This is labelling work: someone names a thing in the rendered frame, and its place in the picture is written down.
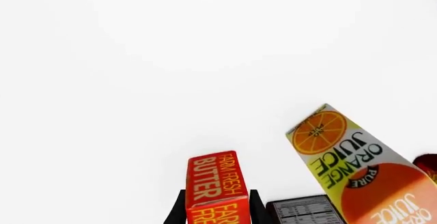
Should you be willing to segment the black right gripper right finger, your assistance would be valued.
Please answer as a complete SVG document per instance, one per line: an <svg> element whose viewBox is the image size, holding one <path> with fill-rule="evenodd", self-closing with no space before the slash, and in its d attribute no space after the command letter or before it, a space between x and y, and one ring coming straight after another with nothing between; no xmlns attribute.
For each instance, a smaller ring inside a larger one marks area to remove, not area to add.
<svg viewBox="0 0 437 224"><path fill-rule="evenodd" d="M249 207L251 224L272 224L272 219L257 190L250 190Z"/></svg>

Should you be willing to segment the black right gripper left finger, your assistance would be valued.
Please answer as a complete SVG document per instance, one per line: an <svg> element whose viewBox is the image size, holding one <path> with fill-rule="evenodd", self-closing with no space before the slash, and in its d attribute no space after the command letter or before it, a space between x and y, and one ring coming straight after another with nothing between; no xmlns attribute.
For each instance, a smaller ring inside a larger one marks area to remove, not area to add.
<svg viewBox="0 0 437 224"><path fill-rule="evenodd" d="M186 224L185 190L181 190L163 224Z"/></svg>

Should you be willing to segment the red butter box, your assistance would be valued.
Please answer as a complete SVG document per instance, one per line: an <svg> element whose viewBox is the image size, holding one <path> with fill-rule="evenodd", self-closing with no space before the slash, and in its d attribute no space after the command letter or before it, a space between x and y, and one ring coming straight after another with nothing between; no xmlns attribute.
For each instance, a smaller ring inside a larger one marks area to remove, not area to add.
<svg viewBox="0 0 437 224"><path fill-rule="evenodd" d="M185 209L188 224L251 224L249 192L235 151L188 160Z"/></svg>

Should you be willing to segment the black box with nutrition label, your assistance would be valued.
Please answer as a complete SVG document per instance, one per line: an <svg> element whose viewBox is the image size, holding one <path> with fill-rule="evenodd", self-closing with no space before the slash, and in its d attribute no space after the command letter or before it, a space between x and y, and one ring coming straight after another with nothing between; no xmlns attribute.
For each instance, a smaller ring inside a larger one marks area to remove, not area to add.
<svg viewBox="0 0 437 224"><path fill-rule="evenodd" d="M274 224L347 224L327 195L270 201L266 209Z"/></svg>

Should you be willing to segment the orange juice carton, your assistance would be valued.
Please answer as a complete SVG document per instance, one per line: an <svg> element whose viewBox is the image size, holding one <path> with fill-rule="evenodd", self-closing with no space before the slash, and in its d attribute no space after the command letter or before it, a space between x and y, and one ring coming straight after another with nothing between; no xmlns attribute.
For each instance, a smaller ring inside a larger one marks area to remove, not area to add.
<svg viewBox="0 0 437 224"><path fill-rule="evenodd" d="M437 224L437 184L329 104L286 137L347 224Z"/></svg>

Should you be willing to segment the red and yellow package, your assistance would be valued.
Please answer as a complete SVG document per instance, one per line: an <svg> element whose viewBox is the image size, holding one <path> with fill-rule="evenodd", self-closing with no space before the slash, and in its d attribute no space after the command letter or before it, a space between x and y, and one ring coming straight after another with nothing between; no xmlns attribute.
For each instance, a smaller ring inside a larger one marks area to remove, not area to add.
<svg viewBox="0 0 437 224"><path fill-rule="evenodd" d="M437 154L423 154L413 160L413 164L423 170L437 184Z"/></svg>

